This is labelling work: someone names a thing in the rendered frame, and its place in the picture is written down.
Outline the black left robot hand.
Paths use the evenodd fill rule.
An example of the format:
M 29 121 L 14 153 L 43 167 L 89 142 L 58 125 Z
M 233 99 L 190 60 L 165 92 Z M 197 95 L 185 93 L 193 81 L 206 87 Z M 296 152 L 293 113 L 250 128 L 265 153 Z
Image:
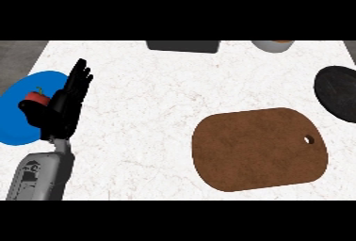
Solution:
M 29 123 L 40 129 L 40 139 L 70 139 L 74 135 L 82 115 L 83 99 L 94 79 L 86 60 L 79 59 L 67 78 L 64 88 L 55 92 L 49 104 L 24 100 L 18 107 Z

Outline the brown wooden cutting board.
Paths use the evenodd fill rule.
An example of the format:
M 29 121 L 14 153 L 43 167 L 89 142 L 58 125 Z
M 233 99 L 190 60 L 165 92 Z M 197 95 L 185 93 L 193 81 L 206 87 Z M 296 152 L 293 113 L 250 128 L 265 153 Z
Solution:
M 193 158 L 204 182 L 225 192 L 314 182 L 329 164 L 314 122 L 286 107 L 206 117 Z

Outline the black pan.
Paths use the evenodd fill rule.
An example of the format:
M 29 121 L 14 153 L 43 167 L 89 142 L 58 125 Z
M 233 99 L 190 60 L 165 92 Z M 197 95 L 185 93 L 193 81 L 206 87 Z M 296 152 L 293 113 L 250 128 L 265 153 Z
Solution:
M 327 111 L 356 123 L 356 71 L 343 66 L 323 68 L 315 78 L 315 93 Z

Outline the red pepper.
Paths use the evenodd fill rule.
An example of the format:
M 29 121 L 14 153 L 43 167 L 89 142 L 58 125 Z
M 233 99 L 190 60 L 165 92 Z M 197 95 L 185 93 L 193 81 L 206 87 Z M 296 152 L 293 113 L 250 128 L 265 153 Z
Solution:
M 38 87 L 36 88 L 36 91 L 32 91 L 27 96 L 26 96 L 26 99 L 29 101 L 35 101 L 43 105 L 48 105 L 49 102 L 51 102 L 51 98 L 45 95 L 45 92 L 43 92 L 43 88 L 42 87 Z

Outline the blue plate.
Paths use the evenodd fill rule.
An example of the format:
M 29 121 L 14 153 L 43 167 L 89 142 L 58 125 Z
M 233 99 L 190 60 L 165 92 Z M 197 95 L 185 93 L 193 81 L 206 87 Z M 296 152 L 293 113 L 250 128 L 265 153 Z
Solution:
M 40 139 L 40 130 L 29 121 L 18 108 L 26 96 L 36 92 L 48 99 L 64 88 L 67 75 L 63 72 L 38 72 L 18 80 L 0 96 L 0 142 L 8 145 L 26 145 Z

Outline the dark grey rectangular appliance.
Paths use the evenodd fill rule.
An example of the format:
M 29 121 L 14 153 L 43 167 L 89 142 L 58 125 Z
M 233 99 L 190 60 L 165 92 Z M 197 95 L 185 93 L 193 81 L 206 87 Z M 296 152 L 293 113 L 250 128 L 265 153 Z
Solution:
M 209 54 L 215 54 L 221 46 L 218 40 L 148 40 L 147 44 L 151 50 Z

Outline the grey cup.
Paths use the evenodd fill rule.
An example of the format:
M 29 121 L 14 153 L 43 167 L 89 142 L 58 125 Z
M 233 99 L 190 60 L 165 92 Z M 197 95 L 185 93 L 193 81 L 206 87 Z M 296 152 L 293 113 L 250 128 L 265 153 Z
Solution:
M 268 53 L 283 53 L 295 44 L 292 40 L 255 40 L 252 43 Z

